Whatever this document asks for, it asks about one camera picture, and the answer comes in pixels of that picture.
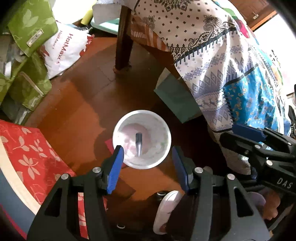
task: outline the blue gripper pad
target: blue gripper pad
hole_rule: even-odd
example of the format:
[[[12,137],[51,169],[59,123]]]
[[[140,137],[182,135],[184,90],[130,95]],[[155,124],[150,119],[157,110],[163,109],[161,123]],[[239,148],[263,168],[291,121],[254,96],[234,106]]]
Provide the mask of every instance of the blue gripper pad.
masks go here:
[[[112,158],[115,158],[113,166],[108,175],[107,193],[111,194],[115,189],[121,166],[124,159],[124,150],[122,146],[116,146]]]
[[[264,135],[261,130],[242,124],[233,124],[232,131],[238,136],[255,142],[263,142],[266,139],[266,135]]]
[[[182,156],[183,152],[180,147],[174,146],[172,148],[172,156],[173,156],[173,163],[175,166],[175,170],[177,172],[179,184],[183,191],[186,193],[189,191],[189,185],[188,185],[188,175],[186,172],[186,169],[182,163]]]

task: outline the wooden cabinet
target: wooden cabinet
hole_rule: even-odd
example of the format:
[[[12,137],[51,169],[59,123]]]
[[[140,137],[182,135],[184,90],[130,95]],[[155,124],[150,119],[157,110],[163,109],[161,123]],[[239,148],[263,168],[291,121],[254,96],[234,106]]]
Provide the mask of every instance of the wooden cabinet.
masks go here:
[[[274,8],[266,0],[230,0],[246,20],[250,28],[260,23],[274,12]]]

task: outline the wooden floor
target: wooden floor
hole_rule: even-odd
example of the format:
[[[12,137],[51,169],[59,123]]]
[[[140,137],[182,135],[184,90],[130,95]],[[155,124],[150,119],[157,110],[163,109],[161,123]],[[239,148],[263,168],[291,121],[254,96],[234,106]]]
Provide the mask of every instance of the wooden floor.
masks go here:
[[[126,113],[145,109],[168,124],[172,145],[180,145],[197,166],[223,173],[225,160],[207,132],[203,117],[181,124],[154,93],[163,67],[143,47],[134,44],[131,69],[115,76],[116,38],[95,38],[91,48],[62,76],[30,116],[27,126],[39,128],[58,155],[78,175],[111,155],[105,141],[112,138],[117,121]],[[208,158],[201,159],[201,153]],[[108,217],[132,229],[151,227],[157,205],[149,198],[160,190],[181,190],[171,153],[157,167],[121,170],[116,190],[108,197]]]

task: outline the wooden furniture leg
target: wooden furniture leg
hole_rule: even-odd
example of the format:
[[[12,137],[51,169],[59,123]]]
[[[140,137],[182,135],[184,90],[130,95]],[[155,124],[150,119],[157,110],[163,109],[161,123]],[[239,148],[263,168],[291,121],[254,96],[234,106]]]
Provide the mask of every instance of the wooden furniture leg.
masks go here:
[[[133,41],[127,34],[127,28],[130,21],[131,9],[126,6],[121,7],[118,39],[116,46],[115,69],[114,72],[119,71],[129,66],[129,58]]]

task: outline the white plastic bag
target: white plastic bag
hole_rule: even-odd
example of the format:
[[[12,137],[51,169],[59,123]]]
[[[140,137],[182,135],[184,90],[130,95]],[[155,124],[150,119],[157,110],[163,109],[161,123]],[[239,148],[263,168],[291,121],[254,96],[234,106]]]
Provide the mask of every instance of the white plastic bag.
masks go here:
[[[84,54],[93,38],[85,31],[59,22],[57,26],[58,32],[40,48],[49,79],[71,67]]]

